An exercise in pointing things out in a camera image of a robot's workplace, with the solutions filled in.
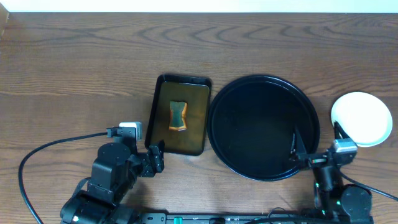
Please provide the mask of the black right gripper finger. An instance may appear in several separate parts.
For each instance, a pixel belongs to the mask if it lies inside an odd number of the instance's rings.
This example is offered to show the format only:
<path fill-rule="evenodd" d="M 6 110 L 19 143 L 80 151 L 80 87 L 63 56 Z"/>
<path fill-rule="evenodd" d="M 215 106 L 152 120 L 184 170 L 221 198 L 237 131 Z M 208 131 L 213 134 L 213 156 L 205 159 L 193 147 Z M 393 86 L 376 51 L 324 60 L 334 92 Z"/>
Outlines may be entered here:
<path fill-rule="evenodd" d="M 337 121 L 335 121 L 333 123 L 333 130 L 334 130 L 335 139 L 349 139 L 350 138 L 347 135 L 347 133 L 343 130 L 343 128 L 340 126 L 339 122 L 337 122 Z"/>
<path fill-rule="evenodd" d="M 289 160 L 302 161 L 307 156 L 307 149 L 304 145 L 301 133 L 297 126 L 294 127 L 293 141 L 290 148 Z"/>

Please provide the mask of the light blue plate top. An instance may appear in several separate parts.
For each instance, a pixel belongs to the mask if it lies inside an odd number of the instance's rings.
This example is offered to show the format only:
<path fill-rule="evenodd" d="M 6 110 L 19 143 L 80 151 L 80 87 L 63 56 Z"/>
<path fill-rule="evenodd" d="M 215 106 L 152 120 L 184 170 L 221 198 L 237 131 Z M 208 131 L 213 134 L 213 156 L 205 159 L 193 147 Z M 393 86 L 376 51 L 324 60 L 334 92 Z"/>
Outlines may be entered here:
<path fill-rule="evenodd" d="M 393 120 L 389 108 L 379 98 L 365 92 L 351 92 L 339 97 L 331 107 L 331 122 L 359 147 L 373 147 L 391 134 Z"/>

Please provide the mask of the orange green scrub sponge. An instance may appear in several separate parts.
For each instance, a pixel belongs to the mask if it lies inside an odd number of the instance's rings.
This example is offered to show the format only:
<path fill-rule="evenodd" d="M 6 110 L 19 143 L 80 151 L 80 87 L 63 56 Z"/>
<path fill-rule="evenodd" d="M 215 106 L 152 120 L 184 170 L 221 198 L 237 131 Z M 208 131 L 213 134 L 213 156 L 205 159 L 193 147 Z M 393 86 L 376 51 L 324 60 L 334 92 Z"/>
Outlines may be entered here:
<path fill-rule="evenodd" d="M 188 104 L 183 101 L 170 102 L 169 129 L 172 131 L 184 131 L 187 129 L 186 114 Z"/>

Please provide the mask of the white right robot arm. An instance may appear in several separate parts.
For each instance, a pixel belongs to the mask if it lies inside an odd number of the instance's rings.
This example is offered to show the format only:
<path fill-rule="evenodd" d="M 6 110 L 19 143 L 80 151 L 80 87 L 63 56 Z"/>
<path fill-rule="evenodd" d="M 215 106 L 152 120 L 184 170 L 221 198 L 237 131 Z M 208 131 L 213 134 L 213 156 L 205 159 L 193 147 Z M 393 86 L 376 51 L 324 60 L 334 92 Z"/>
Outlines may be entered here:
<path fill-rule="evenodd" d="M 350 164 L 358 152 L 357 144 L 336 122 L 335 140 L 323 153 L 310 154 L 297 127 L 289 159 L 300 170 L 314 174 L 314 208 L 305 208 L 301 216 L 319 222 L 373 223 L 371 216 L 372 194 L 357 184 L 344 184 L 342 166 Z"/>

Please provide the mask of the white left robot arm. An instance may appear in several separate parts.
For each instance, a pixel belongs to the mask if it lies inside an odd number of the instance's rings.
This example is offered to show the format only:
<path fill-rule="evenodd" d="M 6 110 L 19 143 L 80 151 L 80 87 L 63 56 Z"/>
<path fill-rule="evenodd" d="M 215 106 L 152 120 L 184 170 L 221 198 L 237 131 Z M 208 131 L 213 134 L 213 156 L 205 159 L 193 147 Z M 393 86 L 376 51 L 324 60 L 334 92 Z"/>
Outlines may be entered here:
<path fill-rule="evenodd" d="M 120 142 L 98 149 L 91 177 L 77 185 L 60 212 L 62 223 L 137 223 L 139 212 L 121 204 L 139 177 L 154 177 L 164 170 L 164 141 L 146 153 L 132 153 Z"/>

